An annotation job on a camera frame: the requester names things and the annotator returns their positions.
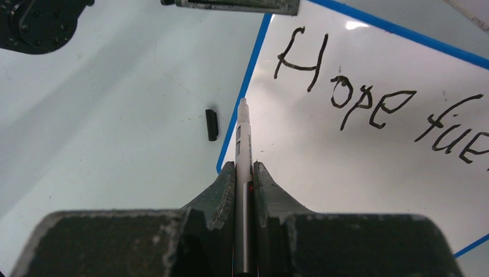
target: blue whiteboard border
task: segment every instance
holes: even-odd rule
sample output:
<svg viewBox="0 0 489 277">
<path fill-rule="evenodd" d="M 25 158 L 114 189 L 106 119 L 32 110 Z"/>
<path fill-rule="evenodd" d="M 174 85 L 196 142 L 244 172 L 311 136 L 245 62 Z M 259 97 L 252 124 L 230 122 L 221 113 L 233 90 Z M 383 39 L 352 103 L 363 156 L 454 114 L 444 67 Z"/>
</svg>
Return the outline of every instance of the blue whiteboard border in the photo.
<svg viewBox="0 0 489 277">
<path fill-rule="evenodd" d="M 384 29 L 390 33 L 396 34 L 398 36 L 402 36 L 406 39 L 412 40 L 414 42 L 423 44 L 425 46 L 428 46 L 430 48 L 433 48 L 435 50 L 438 50 L 440 52 L 443 52 L 445 54 L 451 55 L 453 57 L 459 58 L 463 61 L 472 63 L 474 65 L 480 66 L 482 68 L 488 69 L 489 70 L 489 59 L 485 59 L 483 57 L 480 57 L 478 55 L 472 54 L 470 52 L 464 51 L 462 49 L 453 47 L 449 44 L 446 44 L 444 42 L 440 42 L 438 40 L 432 39 L 428 36 L 422 35 L 420 33 L 414 32 L 412 30 L 406 29 L 404 27 L 401 27 L 399 25 L 393 24 L 391 22 L 388 22 L 386 20 L 383 20 L 381 18 L 375 17 L 371 14 L 362 12 L 361 10 L 354 9 L 350 6 L 347 6 L 342 3 L 338 3 L 333 0 L 309 0 L 313 3 L 319 4 L 325 8 L 329 8 L 332 10 L 335 10 L 339 13 L 345 14 L 347 16 L 353 17 L 355 19 L 358 19 L 360 21 L 363 21 L 367 24 L 370 24 L 372 26 L 378 27 L 380 29 Z M 255 68 L 255 65 L 258 60 L 258 55 L 261 50 L 261 47 L 263 45 L 263 41 L 265 40 L 265 35 L 268 30 L 268 26 L 270 25 L 270 21 L 272 19 L 271 14 L 265 14 L 263 16 L 263 21 L 261 23 L 260 29 L 258 31 L 257 35 L 257 40 L 255 42 L 255 46 L 253 47 L 253 52 L 251 53 L 250 57 L 250 62 L 248 63 L 248 68 L 246 69 L 246 73 L 244 74 L 244 79 L 243 83 L 241 85 L 241 89 L 239 90 L 238 94 L 238 99 L 236 100 L 236 104 L 234 107 L 234 111 L 231 116 L 230 124 L 228 126 L 228 129 L 226 131 L 226 137 L 224 138 L 224 144 L 223 147 L 221 148 L 221 152 L 219 154 L 219 159 L 217 160 L 217 173 L 221 172 L 221 168 L 223 166 L 224 162 L 224 157 L 226 155 L 232 132 L 234 131 L 234 125 L 236 124 L 236 118 L 238 114 L 238 104 L 241 98 L 243 98 L 246 94 L 246 91 L 248 90 L 248 86 L 250 84 L 251 76 L 253 75 L 253 71 Z M 483 236 L 482 238 L 478 239 L 477 241 L 473 242 L 472 244 L 466 246 L 462 250 L 458 251 L 457 253 L 454 254 L 455 258 L 458 258 L 462 256 L 463 254 L 466 254 L 470 250 L 474 249 L 475 247 L 483 244 L 484 242 L 489 241 L 489 234 Z"/>
<path fill-rule="evenodd" d="M 485 243 L 486 241 L 489 241 L 489 234 L 479 238 L 478 240 L 476 240 L 475 242 L 469 244 L 468 246 L 466 246 L 465 248 L 463 248 L 462 250 L 458 251 L 457 253 L 454 254 L 455 258 L 458 258 L 460 256 L 462 256 L 463 254 L 466 254 L 467 252 L 469 252 L 470 250 L 474 249 L 475 247 Z"/>
</svg>

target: black marker cap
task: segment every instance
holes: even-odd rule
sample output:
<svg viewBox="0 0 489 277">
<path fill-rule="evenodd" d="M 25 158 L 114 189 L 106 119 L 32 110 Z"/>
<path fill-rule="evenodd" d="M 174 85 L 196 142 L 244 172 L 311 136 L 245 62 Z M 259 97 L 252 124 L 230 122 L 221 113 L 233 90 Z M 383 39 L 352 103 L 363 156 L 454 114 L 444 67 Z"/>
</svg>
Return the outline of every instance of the black marker cap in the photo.
<svg viewBox="0 0 489 277">
<path fill-rule="evenodd" d="M 207 135 L 209 141 L 216 141 L 219 135 L 219 129 L 217 128 L 217 113 L 211 109 L 205 110 L 205 119 L 207 120 Z"/>
</svg>

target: black marker writing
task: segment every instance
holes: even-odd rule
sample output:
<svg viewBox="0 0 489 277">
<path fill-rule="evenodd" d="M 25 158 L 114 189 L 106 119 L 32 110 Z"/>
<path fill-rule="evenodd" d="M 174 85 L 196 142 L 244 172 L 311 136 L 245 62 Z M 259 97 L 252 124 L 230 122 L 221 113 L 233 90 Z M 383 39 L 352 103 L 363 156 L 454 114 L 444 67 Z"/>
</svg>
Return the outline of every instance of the black marker writing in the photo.
<svg viewBox="0 0 489 277">
<path fill-rule="evenodd" d="M 448 128 L 446 131 L 444 131 L 438 138 L 437 140 L 435 140 L 435 143 L 433 144 L 433 146 L 431 147 L 431 149 L 433 149 L 433 151 L 441 151 L 443 149 L 446 149 L 445 150 L 445 154 L 448 154 L 448 153 L 451 153 L 452 152 L 452 148 L 459 142 L 461 141 L 468 133 L 470 133 L 472 131 L 472 129 L 467 129 L 465 130 L 465 132 L 463 134 L 461 134 L 457 139 L 455 139 L 454 141 L 452 141 L 449 145 L 445 146 L 445 147 L 438 147 L 438 144 L 440 143 L 440 141 L 448 134 L 450 133 L 453 129 L 455 128 L 458 128 L 460 127 L 461 124 L 456 124 L 456 125 L 453 125 L 452 127 Z"/>
<path fill-rule="evenodd" d="M 343 108 L 351 100 L 351 97 L 353 95 L 353 86 L 351 85 L 350 80 L 342 75 L 336 76 L 335 78 L 331 79 L 331 83 L 333 82 L 336 82 L 336 85 L 334 85 L 333 88 L 333 95 L 331 96 L 331 104 L 333 104 L 333 107 Z M 337 104 L 336 101 L 334 100 L 334 91 L 336 90 L 338 84 L 341 84 L 342 87 L 348 87 L 348 97 L 345 100 L 345 102 L 341 105 Z"/>
<path fill-rule="evenodd" d="M 465 157 L 465 153 L 469 152 L 469 153 L 472 153 L 474 155 L 482 155 L 482 154 L 485 154 L 485 153 L 489 153 L 489 149 L 488 150 L 484 150 L 484 151 L 476 151 L 474 149 L 471 149 L 471 146 L 472 144 L 475 143 L 475 141 L 480 137 L 480 136 L 486 136 L 486 137 L 489 137 L 489 133 L 486 133 L 486 132 L 479 132 L 478 134 L 475 135 L 475 137 L 465 146 L 465 148 L 462 150 L 462 152 L 460 152 L 460 155 L 458 156 L 460 159 L 462 159 L 464 162 L 466 163 L 472 163 L 472 160 L 469 160 L 467 159 L 467 157 Z"/>
<path fill-rule="evenodd" d="M 360 91 L 362 92 L 362 95 L 360 96 L 360 99 L 353 105 L 353 107 L 347 112 L 345 115 L 345 118 L 343 119 L 343 122 L 341 123 L 340 131 L 345 128 L 345 124 L 347 123 L 348 116 L 350 115 L 351 112 L 353 112 L 356 108 L 365 108 L 365 109 L 370 109 L 372 108 L 372 93 L 370 93 L 370 90 L 372 89 L 372 85 L 368 88 L 365 88 L 365 85 L 362 85 L 360 88 Z M 362 101 L 367 96 L 367 104 L 363 105 Z"/>
<path fill-rule="evenodd" d="M 471 97 L 468 97 L 468 98 L 465 98 L 464 100 L 454 104 L 453 106 L 449 107 L 446 111 L 444 111 L 438 118 L 437 120 L 433 120 L 433 116 L 434 114 L 430 114 L 430 116 L 428 117 L 428 122 L 431 124 L 431 126 L 426 130 L 424 131 L 423 134 L 421 134 L 421 136 L 419 136 L 416 140 L 414 140 L 414 142 L 418 142 L 419 140 L 421 140 L 423 137 L 425 137 L 431 130 L 433 130 L 435 127 L 438 127 L 438 128 L 443 128 L 443 124 L 442 122 L 440 122 L 440 120 L 446 116 L 447 113 L 449 113 L 450 111 L 452 111 L 454 108 L 462 105 L 463 103 L 467 102 L 467 101 L 470 101 L 470 100 L 475 100 L 475 99 L 481 99 L 482 98 L 482 94 L 477 94 L 477 95 L 474 95 L 474 96 L 471 96 Z"/>
<path fill-rule="evenodd" d="M 375 107 L 374 111 L 372 112 L 372 115 L 370 116 L 370 125 L 372 125 L 373 127 L 375 128 L 378 128 L 378 129 L 382 129 L 384 128 L 385 126 L 385 123 L 382 123 L 382 124 L 377 124 L 374 122 L 374 118 L 375 118 L 375 115 L 377 114 L 377 111 L 379 110 L 379 108 L 381 108 L 384 112 L 388 113 L 388 114 L 391 114 L 391 113 L 395 113 L 396 111 L 398 111 L 400 108 L 402 108 L 404 105 L 406 105 L 406 103 L 408 103 L 411 98 L 414 96 L 414 94 L 416 94 L 416 91 L 398 91 L 398 92 L 394 92 L 394 93 L 391 93 L 391 94 L 386 94 L 384 95 L 381 100 L 379 101 L 379 103 L 377 103 L 377 106 Z M 393 109 L 389 109 L 385 106 L 385 103 L 384 101 L 387 99 L 387 98 L 391 98 L 391 97 L 395 97 L 397 95 L 409 95 L 409 97 L 407 97 L 399 106 L 397 106 L 396 108 L 393 108 Z"/>
<path fill-rule="evenodd" d="M 291 47 L 292 47 L 292 44 L 294 43 L 294 40 L 295 40 L 295 36 L 297 35 L 298 32 L 300 33 L 304 33 L 304 31 L 306 30 L 306 27 L 301 27 L 301 28 L 297 28 L 293 31 L 292 33 L 292 37 L 291 37 L 291 40 L 289 42 L 289 45 L 287 46 L 287 48 L 285 49 L 285 51 L 280 54 L 278 56 L 279 58 L 279 63 L 277 64 L 277 68 L 275 68 L 275 74 L 273 75 L 273 78 L 276 79 L 277 76 L 278 76 L 278 73 L 279 73 L 279 69 L 280 69 L 280 66 L 282 65 L 282 63 L 289 67 L 289 68 L 293 68 L 293 69 L 297 69 L 297 70 L 306 70 L 306 71 L 315 71 L 314 73 L 314 78 L 311 82 L 311 84 L 309 85 L 309 87 L 307 88 L 307 92 L 310 92 L 311 89 L 313 88 L 314 84 L 316 83 L 316 81 L 318 80 L 318 76 L 319 76 L 319 70 L 321 68 L 321 62 L 322 62 L 322 55 L 324 53 L 324 49 L 326 49 L 326 44 L 328 43 L 328 34 L 326 34 L 324 36 L 324 40 L 322 42 L 322 46 L 321 46 L 321 49 L 319 50 L 319 55 L 318 55 L 318 62 L 316 63 L 315 66 L 298 66 L 298 65 L 294 65 L 292 63 L 289 63 L 285 60 L 285 56 L 287 55 L 287 53 L 290 51 Z"/>
</svg>

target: white marker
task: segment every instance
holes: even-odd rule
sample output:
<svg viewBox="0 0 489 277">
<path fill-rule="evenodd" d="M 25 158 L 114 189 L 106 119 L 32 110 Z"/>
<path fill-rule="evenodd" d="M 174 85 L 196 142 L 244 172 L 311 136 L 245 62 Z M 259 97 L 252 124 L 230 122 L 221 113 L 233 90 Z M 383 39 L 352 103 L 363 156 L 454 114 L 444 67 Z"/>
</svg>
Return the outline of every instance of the white marker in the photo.
<svg viewBox="0 0 489 277">
<path fill-rule="evenodd" d="M 236 212 L 234 234 L 233 275 L 256 276 L 257 266 L 254 253 L 253 226 L 253 165 L 251 163 L 251 126 L 246 99 L 238 106 L 236 124 Z"/>
</svg>

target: black servo bracket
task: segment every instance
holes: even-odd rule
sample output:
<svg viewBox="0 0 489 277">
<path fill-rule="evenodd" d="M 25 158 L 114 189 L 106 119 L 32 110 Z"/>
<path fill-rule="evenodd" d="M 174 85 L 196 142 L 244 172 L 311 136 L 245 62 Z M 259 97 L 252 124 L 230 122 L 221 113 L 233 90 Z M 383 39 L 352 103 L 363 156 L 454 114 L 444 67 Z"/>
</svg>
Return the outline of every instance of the black servo bracket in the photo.
<svg viewBox="0 0 489 277">
<path fill-rule="evenodd" d="M 64 46 L 95 0 L 0 0 L 0 48 L 44 54 Z"/>
</svg>

